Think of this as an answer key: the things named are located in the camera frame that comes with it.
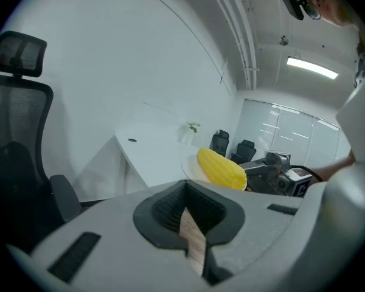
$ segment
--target cable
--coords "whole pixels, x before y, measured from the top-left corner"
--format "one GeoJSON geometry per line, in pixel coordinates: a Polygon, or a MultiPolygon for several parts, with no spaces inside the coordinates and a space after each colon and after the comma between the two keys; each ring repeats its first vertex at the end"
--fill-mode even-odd
{"type": "Polygon", "coordinates": [[[291,165],[291,168],[292,169],[303,169],[303,170],[306,170],[308,173],[310,173],[311,175],[315,176],[316,179],[319,181],[319,182],[323,182],[323,179],[314,171],[312,171],[310,168],[307,168],[305,167],[304,165],[291,165]]]}

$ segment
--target chair headrest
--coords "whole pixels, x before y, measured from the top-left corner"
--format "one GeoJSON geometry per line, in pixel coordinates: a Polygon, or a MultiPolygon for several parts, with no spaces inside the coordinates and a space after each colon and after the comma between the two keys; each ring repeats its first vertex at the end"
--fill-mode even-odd
{"type": "Polygon", "coordinates": [[[42,74],[47,42],[20,32],[0,35],[0,71],[39,77],[42,74]]]}
{"type": "Polygon", "coordinates": [[[230,134],[227,133],[226,131],[219,130],[218,136],[223,139],[228,139],[230,137],[230,134]]]}
{"type": "Polygon", "coordinates": [[[256,146],[254,142],[247,141],[246,139],[244,139],[244,140],[242,141],[242,144],[243,144],[243,145],[246,145],[246,146],[248,146],[248,147],[251,147],[251,148],[254,148],[254,146],[256,146]]]}

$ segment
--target black chair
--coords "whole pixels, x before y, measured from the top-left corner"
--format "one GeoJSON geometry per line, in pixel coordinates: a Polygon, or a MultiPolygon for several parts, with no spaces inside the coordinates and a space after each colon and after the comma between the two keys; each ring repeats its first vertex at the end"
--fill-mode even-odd
{"type": "Polygon", "coordinates": [[[244,139],[242,143],[237,145],[237,153],[231,154],[231,161],[234,161],[236,164],[250,162],[257,152],[254,146],[253,142],[244,139]]]}
{"type": "Polygon", "coordinates": [[[51,88],[22,79],[39,77],[47,43],[18,32],[0,36],[0,237],[25,252],[81,205],[63,175],[47,178],[42,164],[44,124],[51,88]]]}
{"type": "Polygon", "coordinates": [[[229,133],[219,130],[218,134],[214,134],[214,136],[212,136],[212,150],[225,157],[227,146],[229,145],[229,137],[229,133]]]}

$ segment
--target chair armrest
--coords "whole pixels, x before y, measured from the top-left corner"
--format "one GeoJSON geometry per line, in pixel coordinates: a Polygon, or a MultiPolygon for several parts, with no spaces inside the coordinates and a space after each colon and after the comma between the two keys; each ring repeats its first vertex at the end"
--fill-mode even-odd
{"type": "Polygon", "coordinates": [[[67,222],[80,214],[80,202],[71,183],[64,175],[51,176],[50,186],[63,221],[67,222]]]}

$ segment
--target white ceiling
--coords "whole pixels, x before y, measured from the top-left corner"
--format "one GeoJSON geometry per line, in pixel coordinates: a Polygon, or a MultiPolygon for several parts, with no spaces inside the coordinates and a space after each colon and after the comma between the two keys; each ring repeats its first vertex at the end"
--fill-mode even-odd
{"type": "MultiPolygon", "coordinates": [[[[242,63],[235,40],[225,32],[225,18],[216,0],[186,0],[211,32],[238,89],[246,89],[242,63]]],[[[339,108],[352,92],[356,69],[358,33],[341,29],[324,20],[293,18],[282,0],[242,0],[254,37],[258,67],[257,88],[274,88],[316,99],[339,108]],[[279,39],[286,36],[287,46],[279,39]],[[339,73],[335,80],[287,65],[288,56],[315,62],[339,73]]]]}

